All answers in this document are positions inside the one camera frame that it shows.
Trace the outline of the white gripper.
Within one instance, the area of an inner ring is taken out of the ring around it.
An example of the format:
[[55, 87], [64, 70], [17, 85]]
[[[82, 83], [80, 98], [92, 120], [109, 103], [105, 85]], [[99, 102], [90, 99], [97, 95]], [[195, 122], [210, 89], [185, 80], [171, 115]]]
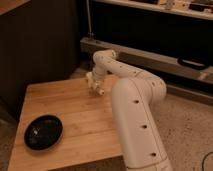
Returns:
[[90, 89], [92, 89], [93, 83], [99, 83], [101, 86], [103, 86], [104, 76], [95, 72], [88, 72], [86, 74], [86, 81]]

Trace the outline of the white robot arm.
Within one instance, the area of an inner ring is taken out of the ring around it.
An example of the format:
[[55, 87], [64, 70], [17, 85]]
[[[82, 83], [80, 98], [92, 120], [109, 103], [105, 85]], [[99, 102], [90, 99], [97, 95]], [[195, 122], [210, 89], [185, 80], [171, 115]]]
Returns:
[[158, 76], [119, 62], [114, 50], [96, 51], [94, 67], [86, 74], [88, 87], [99, 95], [107, 72], [119, 77], [112, 86], [112, 113], [127, 171], [173, 171], [150, 105], [165, 98], [167, 88]]

